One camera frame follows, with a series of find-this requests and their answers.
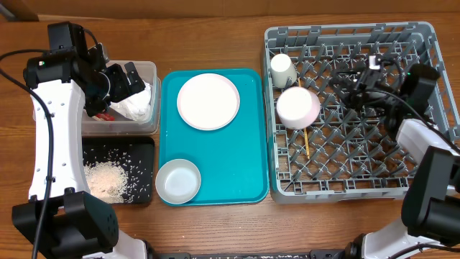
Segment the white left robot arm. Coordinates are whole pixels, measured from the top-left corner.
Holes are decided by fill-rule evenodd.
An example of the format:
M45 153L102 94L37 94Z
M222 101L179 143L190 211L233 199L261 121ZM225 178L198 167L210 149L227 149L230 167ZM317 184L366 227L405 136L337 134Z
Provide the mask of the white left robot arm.
M28 200L12 209L14 226L46 258L153 258L152 246L119 229L110 204L91 195L83 169L82 117L144 90L133 63L109 65L91 32L50 24L50 46L34 49L19 86L32 98L36 151Z

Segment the white paper cup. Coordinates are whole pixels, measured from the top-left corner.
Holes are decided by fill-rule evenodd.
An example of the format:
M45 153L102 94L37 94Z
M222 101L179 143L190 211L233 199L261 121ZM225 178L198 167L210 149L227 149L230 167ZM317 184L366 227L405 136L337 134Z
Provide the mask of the white paper cup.
M270 61L270 72L273 86L276 88L290 87L297 79L295 66L286 54L276 54Z

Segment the pink small bowl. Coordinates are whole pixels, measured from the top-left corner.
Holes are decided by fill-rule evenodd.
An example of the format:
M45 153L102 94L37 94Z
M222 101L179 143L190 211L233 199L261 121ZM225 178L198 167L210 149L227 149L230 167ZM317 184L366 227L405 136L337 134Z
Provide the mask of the pink small bowl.
M276 103L281 123L292 130L304 129L318 118L319 98L306 88L293 86L283 91Z

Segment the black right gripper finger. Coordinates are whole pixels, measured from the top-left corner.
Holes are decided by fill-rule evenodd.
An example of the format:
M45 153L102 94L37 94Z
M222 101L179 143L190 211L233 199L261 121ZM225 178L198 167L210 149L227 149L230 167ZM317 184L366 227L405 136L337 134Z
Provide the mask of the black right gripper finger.
M345 96L354 91L354 82L349 78L333 77L328 81L328 85L338 96Z
M336 65L336 68L332 71L332 75L358 75L366 68L367 64L362 61L357 62L355 65L342 61Z

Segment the grey small bowl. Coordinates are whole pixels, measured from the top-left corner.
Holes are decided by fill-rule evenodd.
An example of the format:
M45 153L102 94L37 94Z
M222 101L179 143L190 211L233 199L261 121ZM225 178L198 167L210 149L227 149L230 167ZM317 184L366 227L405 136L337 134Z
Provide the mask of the grey small bowl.
M189 160L170 160L158 170L155 187L159 197L165 203L185 204L199 192L201 173Z

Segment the white napkin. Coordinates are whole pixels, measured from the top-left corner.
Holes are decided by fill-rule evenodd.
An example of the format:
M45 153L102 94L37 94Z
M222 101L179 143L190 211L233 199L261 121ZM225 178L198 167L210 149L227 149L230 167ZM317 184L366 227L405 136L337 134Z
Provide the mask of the white napkin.
M143 91L134 94L119 103L112 102L110 108L127 119L134 121L145 120L150 112L150 101L152 95L151 86L148 83L144 84L145 88Z

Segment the pile of rice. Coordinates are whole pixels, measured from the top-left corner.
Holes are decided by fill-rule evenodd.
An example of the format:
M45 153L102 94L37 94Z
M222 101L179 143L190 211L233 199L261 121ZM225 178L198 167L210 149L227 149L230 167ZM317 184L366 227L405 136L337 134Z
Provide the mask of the pile of rice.
M127 147L99 146L83 151L91 195L108 204L148 204L152 200L152 163Z

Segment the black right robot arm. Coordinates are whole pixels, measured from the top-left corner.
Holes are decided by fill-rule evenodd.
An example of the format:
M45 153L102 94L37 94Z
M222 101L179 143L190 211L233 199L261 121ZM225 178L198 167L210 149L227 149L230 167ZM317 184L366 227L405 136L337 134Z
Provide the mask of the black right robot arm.
M459 251L459 148L425 115L439 72L423 64L400 75L396 88L380 83L388 58L372 56L361 67L338 68L328 84L349 109L383 112L387 134L418 165L403 199L400 218L386 227L360 235L341 258L409 258L424 250Z

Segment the pink plate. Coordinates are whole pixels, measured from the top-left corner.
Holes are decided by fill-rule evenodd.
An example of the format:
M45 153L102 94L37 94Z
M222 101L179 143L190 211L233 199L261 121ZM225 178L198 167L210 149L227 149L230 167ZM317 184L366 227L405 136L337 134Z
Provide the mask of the pink plate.
M219 130L237 115L240 95L227 77L203 73L188 79L180 88L177 108L182 120L203 131Z

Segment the red wrapper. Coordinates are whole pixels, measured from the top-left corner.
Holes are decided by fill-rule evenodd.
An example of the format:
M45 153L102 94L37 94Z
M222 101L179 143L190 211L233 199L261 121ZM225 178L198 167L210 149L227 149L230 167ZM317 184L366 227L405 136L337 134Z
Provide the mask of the red wrapper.
M97 121L109 121L109 122L115 120L115 118L108 113L96 114L95 116L92 116L92 119L95 119Z

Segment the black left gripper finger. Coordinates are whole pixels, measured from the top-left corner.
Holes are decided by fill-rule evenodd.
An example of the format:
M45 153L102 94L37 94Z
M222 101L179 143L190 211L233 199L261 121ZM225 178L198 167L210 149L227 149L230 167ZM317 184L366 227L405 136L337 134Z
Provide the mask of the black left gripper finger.
M128 62L124 65L126 70L126 76L129 79L130 84L141 83L142 79L140 78L136 66L133 62Z
M137 81L132 84L118 82L115 86L111 87L107 100L110 102L118 103L123 101L130 96L138 94L145 89L143 81Z

